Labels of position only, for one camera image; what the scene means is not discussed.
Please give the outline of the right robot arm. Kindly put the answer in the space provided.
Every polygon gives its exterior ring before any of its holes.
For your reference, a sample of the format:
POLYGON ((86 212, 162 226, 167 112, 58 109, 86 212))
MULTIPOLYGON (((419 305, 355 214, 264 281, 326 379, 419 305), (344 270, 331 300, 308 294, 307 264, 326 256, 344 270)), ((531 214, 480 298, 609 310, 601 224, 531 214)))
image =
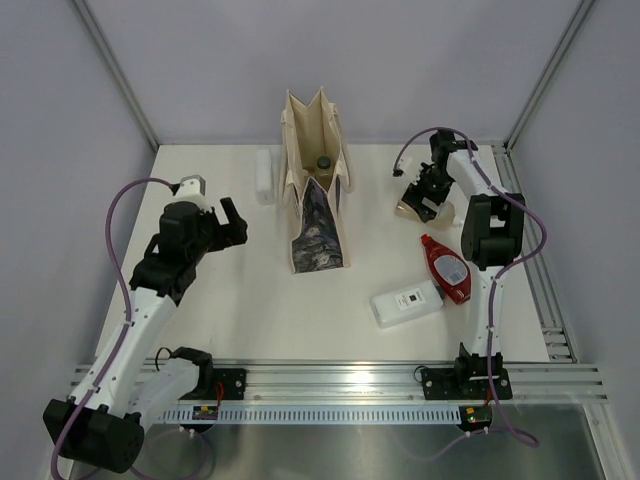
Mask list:
POLYGON ((497 400, 512 396, 500 339, 502 295, 507 271, 521 254, 524 198, 495 185, 479 165, 476 144, 455 129, 431 127, 431 160, 421 165, 397 205, 400 214, 432 228, 447 228, 455 211, 448 200, 458 186, 468 201, 460 238, 469 268, 468 326, 449 367, 424 367, 421 386, 428 400, 497 400))

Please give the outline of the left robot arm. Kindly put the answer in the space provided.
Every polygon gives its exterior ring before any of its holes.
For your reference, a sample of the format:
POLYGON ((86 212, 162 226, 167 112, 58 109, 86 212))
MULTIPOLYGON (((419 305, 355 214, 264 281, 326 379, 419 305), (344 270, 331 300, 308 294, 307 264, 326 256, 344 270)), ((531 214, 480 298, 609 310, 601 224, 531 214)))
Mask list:
POLYGON ((171 404, 216 396, 209 353, 179 347, 143 385, 135 384, 147 354, 174 316, 196 268, 208 253, 243 245, 248 225, 231 198, 221 199, 226 223, 193 201, 168 204, 124 292, 121 326, 66 400, 50 400, 43 420, 54 442, 51 474, 66 458, 115 473, 129 470, 148 428, 171 404))

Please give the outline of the clear square bottle black cap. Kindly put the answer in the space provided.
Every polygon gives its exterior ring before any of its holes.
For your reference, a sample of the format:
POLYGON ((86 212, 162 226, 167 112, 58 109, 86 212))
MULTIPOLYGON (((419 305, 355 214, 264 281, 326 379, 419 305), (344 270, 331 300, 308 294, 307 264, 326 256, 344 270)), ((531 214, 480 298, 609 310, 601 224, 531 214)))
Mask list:
POLYGON ((334 162, 327 156, 322 155, 316 159, 316 166, 314 170, 314 178, 317 183, 328 192, 331 188, 334 174, 334 162))

